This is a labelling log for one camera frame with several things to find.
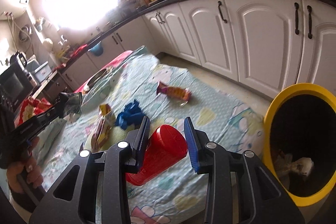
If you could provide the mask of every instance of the tiled floor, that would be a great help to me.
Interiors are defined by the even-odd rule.
[[[161,63],[176,66],[181,68],[187,68],[190,73],[204,83],[212,86],[215,89],[220,89],[226,93],[234,95],[236,98],[247,103],[255,112],[265,115],[270,105],[270,101],[254,94],[253,92],[246,90],[244,87],[235,84],[229,80],[224,79],[216,74],[205,71],[195,65],[185,62],[179,58],[171,56],[165,56],[161,59]]]

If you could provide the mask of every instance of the candy wrapper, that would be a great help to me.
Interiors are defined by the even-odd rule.
[[[156,89],[156,94],[163,93],[169,97],[176,98],[184,101],[185,103],[190,100],[191,91],[188,89],[183,89],[178,86],[168,86],[161,81],[159,81]]]
[[[108,141],[110,129],[114,126],[115,116],[108,104],[99,106],[98,126],[91,139],[91,152],[98,152]]]

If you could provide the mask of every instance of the finger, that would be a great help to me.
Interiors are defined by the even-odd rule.
[[[16,178],[16,176],[23,171],[24,167],[25,166],[22,162],[17,161],[17,162],[11,163],[7,168],[8,184],[15,193],[20,193],[20,194],[24,193],[21,185],[19,184]]]
[[[31,146],[28,148],[29,153],[32,152],[32,150],[37,146],[37,144],[39,143],[40,138],[39,137],[35,137],[31,140]]]
[[[36,166],[31,172],[28,173],[27,183],[34,182],[41,175],[41,167]]]
[[[33,183],[33,188],[36,189],[37,187],[41,186],[43,183],[43,176],[40,175]]]
[[[37,161],[33,157],[30,157],[26,161],[25,166],[26,166],[27,172],[29,173],[37,166]]]

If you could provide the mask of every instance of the white kitchen cabinet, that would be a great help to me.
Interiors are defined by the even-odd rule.
[[[336,95],[336,8],[318,0],[302,0],[302,4],[303,51],[298,83],[317,84]]]
[[[171,45],[177,49],[177,56],[200,65],[193,38],[179,4],[160,8],[157,14],[169,34]]]
[[[301,0],[225,0],[225,3],[235,37],[239,81],[272,98],[295,84],[303,36]]]
[[[180,7],[201,65],[238,80],[235,45],[224,0],[188,0],[180,3]]]
[[[95,64],[98,69],[103,68],[113,59],[115,59],[119,54],[124,52],[123,47],[120,45],[120,42],[117,40],[115,33],[109,35],[101,42],[103,46],[103,54],[100,56],[95,56],[93,53],[88,52],[90,60]]]
[[[154,55],[160,52],[142,17],[138,17],[120,27],[114,32],[114,35],[125,50],[135,51],[144,45]]]
[[[73,90],[77,90],[97,72],[98,68],[85,53],[62,73],[62,76],[67,80]]]
[[[177,56],[178,54],[175,45],[172,44],[167,29],[159,19],[157,12],[147,13],[143,16],[143,19],[145,20],[159,51]]]

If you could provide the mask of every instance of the black cabinet handle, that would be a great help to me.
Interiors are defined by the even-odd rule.
[[[120,35],[117,32],[115,34],[117,35],[117,37],[119,37],[120,42],[122,42],[123,40],[121,39]]]
[[[299,34],[299,4],[297,2],[294,3],[295,6],[295,34]]]
[[[307,9],[308,9],[308,25],[309,25],[309,32],[308,32],[308,38],[309,39],[312,39],[313,38],[313,35],[311,34],[311,6],[308,5],[307,6]]]
[[[65,76],[68,78],[70,82],[72,82],[71,78],[67,74],[65,74]]]
[[[160,22],[160,20],[158,19],[158,14],[156,14],[155,17],[156,17],[157,22],[159,22],[160,24],[162,24],[162,22]]]
[[[112,36],[112,38],[113,38],[114,42],[118,45],[119,43],[117,42],[117,40],[115,39],[115,37]]]
[[[166,23],[164,20],[162,20],[162,18],[161,18],[160,15],[161,15],[161,13],[159,12],[159,18],[160,18],[161,22],[162,22],[162,23]]]
[[[220,17],[222,18],[222,20],[224,21],[224,23],[227,23],[227,20],[224,19],[224,17],[223,17],[223,13],[222,13],[222,10],[221,10],[221,6],[222,6],[222,5],[223,5],[222,2],[219,1],[219,2],[218,2],[218,10],[219,10],[219,14],[220,14]]]

